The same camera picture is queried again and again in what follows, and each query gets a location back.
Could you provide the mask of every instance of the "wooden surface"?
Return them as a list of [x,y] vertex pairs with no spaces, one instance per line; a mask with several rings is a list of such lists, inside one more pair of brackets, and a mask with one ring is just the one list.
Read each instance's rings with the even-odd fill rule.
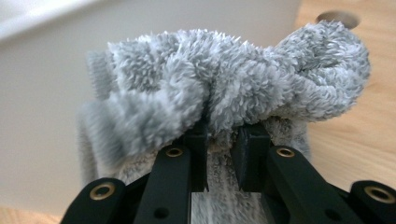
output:
[[[373,179],[396,189],[396,1],[303,0],[296,27],[340,9],[361,18],[353,30],[370,50],[372,76],[362,97],[340,118],[310,124],[313,164],[327,181],[349,190]],[[0,208],[0,224],[59,223],[59,217]]]

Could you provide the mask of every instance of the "hole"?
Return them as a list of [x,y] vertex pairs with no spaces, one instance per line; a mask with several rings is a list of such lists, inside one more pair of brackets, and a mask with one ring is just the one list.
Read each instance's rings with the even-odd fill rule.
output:
[[106,182],[93,188],[90,192],[90,197],[93,200],[100,201],[111,196],[115,190],[116,186],[113,183]]
[[364,192],[372,199],[381,203],[396,203],[394,195],[390,194],[387,190],[375,186],[368,186],[364,188]]
[[276,153],[281,157],[287,157],[287,158],[294,157],[294,155],[295,155],[293,151],[291,151],[290,149],[287,149],[287,148],[283,148],[283,147],[278,148],[276,150]]
[[110,191],[109,187],[102,187],[102,188],[99,188],[95,193],[97,195],[101,196],[101,195],[107,194],[109,191]]
[[168,149],[166,151],[166,155],[168,157],[178,157],[178,156],[181,156],[181,154],[183,154],[183,150],[181,150],[180,148],[176,148],[176,147]]
[[158,219],[164,219],[166,217],[169,217],[169,210],[164,207],[157,208],[154,211],[154,216]]
[[326,214],[326,217],[333,221],[341,221],[341,216],[332,209],[326,209],[324,210],[324,213]]
[[341,10],[323,12],[317,17],[317,22],[319,21],[340,21],[349,30],[357,27],[360,23],[358,16]]

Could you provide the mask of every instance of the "microfiber cloth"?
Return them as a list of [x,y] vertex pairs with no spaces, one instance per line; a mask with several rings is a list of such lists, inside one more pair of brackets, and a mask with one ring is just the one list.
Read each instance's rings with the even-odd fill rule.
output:
[[91,52],[97,100],[78,113],[83,183],[126,184],[163,146],[208,120],[209,192],[192,194],[192,223],[263,223],[260,195],[238,189],[229,148],[237,127],[262,124],[275,145],[309,158],[307,122],[348,111],[370,74],[368,50],[341,22],[307,24],[260,48],[207,30],[143,35]]

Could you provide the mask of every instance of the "white wall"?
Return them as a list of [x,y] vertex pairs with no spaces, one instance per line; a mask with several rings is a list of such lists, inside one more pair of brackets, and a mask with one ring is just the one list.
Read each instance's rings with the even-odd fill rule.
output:
[[88,50],[193,28],[266,47],[293,30],[299,3],[107,1],[0,40],[0,205],[62,215],[80,191],[75,114],[92,99]]

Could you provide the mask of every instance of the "gray towel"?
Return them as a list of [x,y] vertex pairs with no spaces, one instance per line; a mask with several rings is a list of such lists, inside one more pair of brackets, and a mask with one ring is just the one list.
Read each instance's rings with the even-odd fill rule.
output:
[[259,195],[236,185],[228,152],[235,128],[260,122],[275,145],[309,157],[307,122],[348,111],[370,74],[366,47],[327,21],[266,49],[206,30],[144,35],[91,52],[88,66],[97,100],[78,113],[84,184],[135,181],[158,149],[201,116],[209,120],[210,192],[192,195],[192,223],[263,223]]

